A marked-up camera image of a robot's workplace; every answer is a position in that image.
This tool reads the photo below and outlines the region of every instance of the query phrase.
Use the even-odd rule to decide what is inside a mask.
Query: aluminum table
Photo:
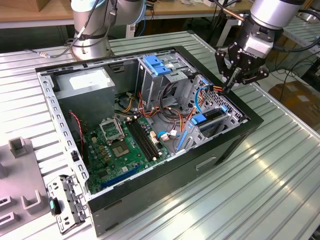
[[[214,74],[214,50],[188,32],[111,41],[116,54],[183,45]],[[46,49],[60,53],[63,47]],[[70,53],[0,54],[0,143],[32,141],[47,184],[70,174],[34,68],[73,62]],[[308,239],[320,224],[320,136],[257,85],[234,92],[264,122],[232,156],[99,239]],[[95,239],[90,218],[61,236],[46,214],[4,236],[17,239]]]

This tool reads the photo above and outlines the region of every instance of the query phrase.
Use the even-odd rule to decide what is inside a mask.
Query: blue latch
[[[156,76],[171,73],[171,69],[167,68],[156,56],[145,56],[143,60]]]
[[[228,108],[225,105],[221,106],[222,111],[224,111],[225,113],[228,111]]]
[[[197,124],[200,124],[204,121],[206,121],[206,117],[203,116],[202,114],[198,114],[196,116],[194,116],[193,118],[191,118],[191,122],[194,124],[194,125],[197,125]]]

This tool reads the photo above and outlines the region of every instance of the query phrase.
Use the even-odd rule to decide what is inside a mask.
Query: motherboard
[[[112,118],[84,135],[88,150],[86,168],[90,174],[87,185],[91,194],[171,157],[161,141],[153,141],[152,131],[144,117],[122,122]]]

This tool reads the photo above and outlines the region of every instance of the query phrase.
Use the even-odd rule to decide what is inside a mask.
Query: cardboard box
[[[269,94],[279,100],[283,84],[277,84]],[[314,130],[320,128],[320,98],[300,81],[284,86],[281,103]]]
[[[49,1],[50,0],[0,0],[0,5],[27,11],[40,12]]]

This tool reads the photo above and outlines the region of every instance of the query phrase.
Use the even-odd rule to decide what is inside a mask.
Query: red wire
[[[83,136],[84,134],[82,133],[82,128],[81,128],[81,125],[80,125],[80,120],[79,118],[73,113],[73,112],[69,112],[72,116],[74,116],[76,122],[78,123],[78,126],[79,126],[79,129],[80,129],[80,137],[81,137],[81,155],[83,154],[84,152],[84,141],[83,141]]]

